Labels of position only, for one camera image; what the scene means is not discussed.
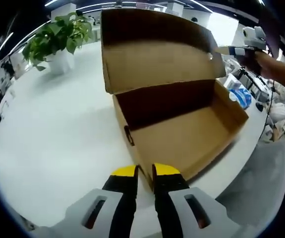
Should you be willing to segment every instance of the box lid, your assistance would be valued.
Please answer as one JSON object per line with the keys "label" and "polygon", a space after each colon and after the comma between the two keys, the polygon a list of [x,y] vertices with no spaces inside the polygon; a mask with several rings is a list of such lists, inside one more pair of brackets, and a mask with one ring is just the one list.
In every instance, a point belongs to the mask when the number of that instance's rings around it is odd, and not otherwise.
{"label": "box lid", "polygon": [[189,20],[143,9],[103,10],[102,59],[106,91],[225,76],[212,33]]}

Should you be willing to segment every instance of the green leaves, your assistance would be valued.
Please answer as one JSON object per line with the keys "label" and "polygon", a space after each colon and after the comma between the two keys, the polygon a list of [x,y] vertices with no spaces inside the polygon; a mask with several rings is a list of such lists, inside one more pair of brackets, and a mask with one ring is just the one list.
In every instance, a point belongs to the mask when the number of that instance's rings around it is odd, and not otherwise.
{"label": "green leaves", "polygon": [[92,38],[91,23],[84,16],[77,16],[76,12],[58,16],[55,20],[56,22],[40,28],[22,52],[24,58],[39,71],[45,69],[38,64],[46,61],[47,56],[55,55],[57,51],[63,51],[65,48],[74,54],[76,48],[80,48],[84,41],[88,42]]}

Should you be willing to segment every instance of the potted plant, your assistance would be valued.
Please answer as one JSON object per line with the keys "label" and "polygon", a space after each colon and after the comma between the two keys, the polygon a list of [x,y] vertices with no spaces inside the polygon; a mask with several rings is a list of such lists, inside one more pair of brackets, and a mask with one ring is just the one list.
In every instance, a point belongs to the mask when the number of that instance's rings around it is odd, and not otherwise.
{"label": "potted plant", "polygon": [[55,20],[40,28],[22,53],[39,71],[45,69],[39,64],[46,61],[52,73],[62,74],[74,68],[73,54],[91,38],[92,25],[76,12],[57,16]]}

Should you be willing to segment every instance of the white planter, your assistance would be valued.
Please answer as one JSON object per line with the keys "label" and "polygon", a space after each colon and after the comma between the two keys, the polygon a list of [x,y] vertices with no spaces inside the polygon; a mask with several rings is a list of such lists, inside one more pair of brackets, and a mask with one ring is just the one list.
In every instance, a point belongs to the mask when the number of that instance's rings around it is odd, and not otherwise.
{"label": "white planter", "polygon": [[65,74],[75,68],[74,55],[64,49],[55,55],[47,56],[51,73],[55,75]]}

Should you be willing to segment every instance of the cardboard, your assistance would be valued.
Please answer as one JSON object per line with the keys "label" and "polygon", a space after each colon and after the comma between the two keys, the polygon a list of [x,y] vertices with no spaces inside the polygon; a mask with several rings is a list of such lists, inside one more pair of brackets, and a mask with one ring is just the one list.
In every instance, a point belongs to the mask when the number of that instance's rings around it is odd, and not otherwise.
{"label": "cardboard", "polygon": [[209,30],[142,9],[102,12],[106,91],[127,147],[152,185],[152,164],[190,179],[210,164],[248,119],[217,80],[225,75]]}

